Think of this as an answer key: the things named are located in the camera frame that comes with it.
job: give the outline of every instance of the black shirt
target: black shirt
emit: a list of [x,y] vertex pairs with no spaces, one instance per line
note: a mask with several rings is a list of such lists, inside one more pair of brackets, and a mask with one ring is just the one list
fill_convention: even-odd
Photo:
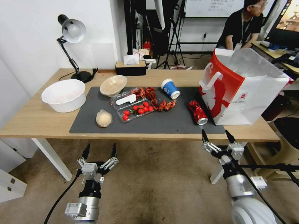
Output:
[[[243,9],[240,9],[239,11],[234,12],[231,14],[227,21],[225,22],[225,26],[222,32],[222,35],[218,41],[217,45],[221,45],[225,47],[225,38],[227,36],[233,35],[233,48],[237,45],[237,43],[240,43],[242,38],[242,19],[241,19],[241,12]],[[252,20],[249,20],[248,22],[244,21],[243,25],[243,40],[242,40],[242,46],[246,44],[246,40],[248,36],[252,33],[260,33],[263,23],[263,14],[261,14],[259,17],[253,17]]]

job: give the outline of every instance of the lamp shade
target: lamp shade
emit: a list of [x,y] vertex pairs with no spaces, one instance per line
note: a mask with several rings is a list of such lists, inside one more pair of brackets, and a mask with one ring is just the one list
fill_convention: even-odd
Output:
[[84,38],[86,27],[79,20],[69,19],[66,15],[59,15],[58,22],[62,26],[62,35],[67,42],[78,43]]

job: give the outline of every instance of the lamp base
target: lamp base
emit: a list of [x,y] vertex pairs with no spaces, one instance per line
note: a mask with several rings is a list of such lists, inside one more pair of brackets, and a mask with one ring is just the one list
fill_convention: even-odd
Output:
[[89,72],[80,72],[80,78],[77,78],[77,74],[73,74],[71,79],[78,79],[84,83],[87,83],[93,79],[93,76]]

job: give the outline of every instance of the blue paper cup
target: blue paper cup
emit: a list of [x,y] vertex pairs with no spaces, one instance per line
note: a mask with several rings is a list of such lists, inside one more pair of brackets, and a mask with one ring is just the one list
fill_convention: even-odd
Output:
[[161,89],[173,100],[181,94],[172,79],[165,79],[161,83]]

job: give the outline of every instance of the gray desk mat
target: gray desk mat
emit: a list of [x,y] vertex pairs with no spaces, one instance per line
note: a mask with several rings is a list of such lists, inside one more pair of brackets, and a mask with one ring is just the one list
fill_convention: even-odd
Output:
[[[81,107],[70,133],[201,133],[202,128],[206,133],[225,133],[223,126],[216,126],[207,113],[207,108],[198,93],[198,87],[178,87],[181,92],[176,105],[169,111],[153,112],[130,122],[124,123],[117,115],[116,110],[110,105],[110,97],[100,93],[100,87],[91,87],[85,104]],[[159,99],[169,102],[171,99],[156,87],[156,95]],[[195,123],[193,114],[188,109],[188,103],[197,100],[208,115],[208,123],[199,126]],[[96,124],[96,115],[104,109],[112,114],[113,122],[107,128],[100,128]]]

